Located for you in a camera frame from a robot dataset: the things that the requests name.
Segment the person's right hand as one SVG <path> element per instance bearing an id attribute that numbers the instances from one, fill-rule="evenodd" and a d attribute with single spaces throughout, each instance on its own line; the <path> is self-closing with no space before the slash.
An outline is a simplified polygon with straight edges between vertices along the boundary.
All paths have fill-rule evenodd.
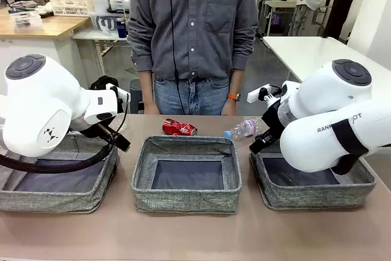
<path id="1" fill-rule="evenodd" d="M 159 115 L 159 110 L 157 105 L 153 102 L 145 102 L 144 103 L 144 114 L 147 115 Z"/>

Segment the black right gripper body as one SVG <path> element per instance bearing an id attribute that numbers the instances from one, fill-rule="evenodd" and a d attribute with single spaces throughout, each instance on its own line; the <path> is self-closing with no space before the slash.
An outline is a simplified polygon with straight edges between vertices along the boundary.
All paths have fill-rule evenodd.
<path id="1" fill-rule="evenodd" d="M 281 135 L 289 124 L 289 117 L 280 109 L 280 103 L 274 103 L 262 115 L 262 120 L 268 126 L 263 135 Z"/>

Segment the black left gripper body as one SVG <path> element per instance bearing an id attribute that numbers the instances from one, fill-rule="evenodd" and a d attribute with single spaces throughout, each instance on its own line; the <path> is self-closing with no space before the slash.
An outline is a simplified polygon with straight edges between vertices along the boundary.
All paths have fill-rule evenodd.
<path id="1" fill-rule="evenodd" d="M 100 123 L 90 126 L 85 130 L 79 131 L 83 136 L 87 138 L 100 138 L 102 140 L 110 140 L 111 135 L 114 135 L 115 130 L 113 130 L 109 124 L 113 119 L 103 120 Z"/>

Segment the person's left hand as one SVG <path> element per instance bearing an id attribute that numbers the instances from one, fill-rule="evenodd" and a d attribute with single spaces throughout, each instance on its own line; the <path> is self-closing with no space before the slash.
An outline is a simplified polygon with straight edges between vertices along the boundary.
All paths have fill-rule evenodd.
<path id="1" fill-rule="evenodd" d="M 236 108 L 236 100 L 232 100 L 230 98 L 225 102 L 224 107 L 222 108 L 221 115 L 222 116 L 236 116 L 237 108 Z"/>

